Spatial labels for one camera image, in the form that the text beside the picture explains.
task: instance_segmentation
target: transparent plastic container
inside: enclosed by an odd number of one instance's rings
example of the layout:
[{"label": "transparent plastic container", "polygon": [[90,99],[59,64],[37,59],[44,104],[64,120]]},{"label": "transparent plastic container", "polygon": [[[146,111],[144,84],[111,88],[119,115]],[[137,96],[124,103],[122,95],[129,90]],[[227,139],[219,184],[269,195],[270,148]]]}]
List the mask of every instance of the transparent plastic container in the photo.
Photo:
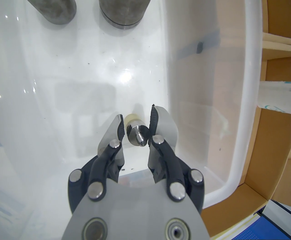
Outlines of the transparent plastic container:
[{"label": "transparent plastic container", "polygon": [[[238,186],[258,96],[261,1],[151,0],[138,26],[76,0],[65,26],[28,1],[0,2],[0,238],[60,239],[69,173],[97,154],[118,113],[166,108],[176,154],[202,171],[204,208]],[[153,184],[148,147],[125,137],[120,183]]]}]

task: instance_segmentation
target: metal bolt head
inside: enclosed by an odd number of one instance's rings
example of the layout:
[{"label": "metal bolt head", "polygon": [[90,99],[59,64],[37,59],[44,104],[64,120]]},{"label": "metal bolt head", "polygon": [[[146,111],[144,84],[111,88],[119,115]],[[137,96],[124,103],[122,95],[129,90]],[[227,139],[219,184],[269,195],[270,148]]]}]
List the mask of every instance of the metal bolt head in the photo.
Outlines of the metal bolt head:
[{"label": "metal bolt head", "polygon": [[118,148],[120,146],[120,141],[118,139],[113,139],[110,141],[109,146],[112,148]]},{"label": "metal bolt head", "polygon": [[178,218],[171,219],[166,225],[167,240],[189,240],[190,230],[187,224]]},{"label": "metal bolt head", "polygon": [[186,190],[181,183],[172,182],[170,184],[170,193],[175,199],[182,200],[186,195]]},{"label": "metal bolt head", "polygon": [[164,142],[164,138],[161,135],[154,135],[152,137],[152,140],[154,141],[154,143],[156,144],[162,144]]},{"label": "metal bolt head", "polygon": [[82,175],[82,171],[80,169],[75,169],[74,171],[72,171],[70,173],[69,181],[70,182],[77,182],[80,180],[81,175]]},{"label": "metal bolt head", "polygon": [[88,196],[90,199],[95,200],[99,198],[103,193],[103,184],[101,182],[93,182],[88,187]]},{"label": "metal bolt head", "polygon": [[197,183],[200,183],[203,181],[202,173],[196,169],[191,170],[191,177]]}]

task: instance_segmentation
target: screw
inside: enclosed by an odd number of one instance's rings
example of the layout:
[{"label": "screw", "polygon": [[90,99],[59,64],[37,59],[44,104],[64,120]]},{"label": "screw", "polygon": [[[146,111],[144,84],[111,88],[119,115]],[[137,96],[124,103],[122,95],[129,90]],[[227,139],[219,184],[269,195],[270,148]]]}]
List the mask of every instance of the screw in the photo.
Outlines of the screw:
[{"label": "screw", "polygon": [[162,144],[164,142],[164,138],[161,135],[154,135],[152,137],[152,140],[156,143],[156,144]]},{"label": "screw", "polygon": [[69,181],[77,182],[78,180],[80,180],[81,175],[82,175],[82,171],[80,169],[75,169],[74,171],[70,173]]},{"label": "screw", "polygon": [[191,177],[197,183],[200,183],[203,181],[202,173],[196,169],[191,170]]},{"label": "screw", "polygon": [[181,183],[172,182],[170,184],[170,193],[175,199],[182,200],[185,197],[186,190]]},{"label": "screw", "polygon": [[95,200],[103,193],[103,184],[101,182],[93,182],[88,187],[88,196],[90,199]]},{"label": "screw", "polygon": [[113,139],[110,141],[109,146],[112,148],[118,148],[120,146],[120,141],[118,139]]}]

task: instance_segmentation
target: cardboard box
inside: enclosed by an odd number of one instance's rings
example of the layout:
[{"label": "cardboard box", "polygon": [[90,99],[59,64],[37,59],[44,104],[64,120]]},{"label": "cardboard box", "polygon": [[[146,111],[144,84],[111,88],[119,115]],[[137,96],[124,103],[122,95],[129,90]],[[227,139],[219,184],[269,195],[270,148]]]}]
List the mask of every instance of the cardboard box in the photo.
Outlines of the cardboard box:
[{"label": "cardboard box", "polygon": [[[291,38],[291,1],[262,0],[262,6],[263,30]],[[291,81],[291,58],[264,61],[264,80]],[[291,197],[284,194],[287,187],[291,188],[290,149],[291,114],[257,109],[241,185],[230,197],[202,211],[211,237],[262,208],[272,196],[290,204]]]}]

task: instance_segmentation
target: metal fitting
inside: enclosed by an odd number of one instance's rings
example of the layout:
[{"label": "metal fitting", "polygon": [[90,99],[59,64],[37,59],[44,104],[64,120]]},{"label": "metal fitting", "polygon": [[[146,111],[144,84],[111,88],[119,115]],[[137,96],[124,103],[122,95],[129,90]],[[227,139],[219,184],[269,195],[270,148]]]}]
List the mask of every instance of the metal fitting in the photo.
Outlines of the metal fitting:
[{"label": "metal fitting", "polygon": [[148,142],[148,127],[140,119],[133,119],[129,121],[126,126],[126,133],[129,142],[135,146],[144,147]]}]

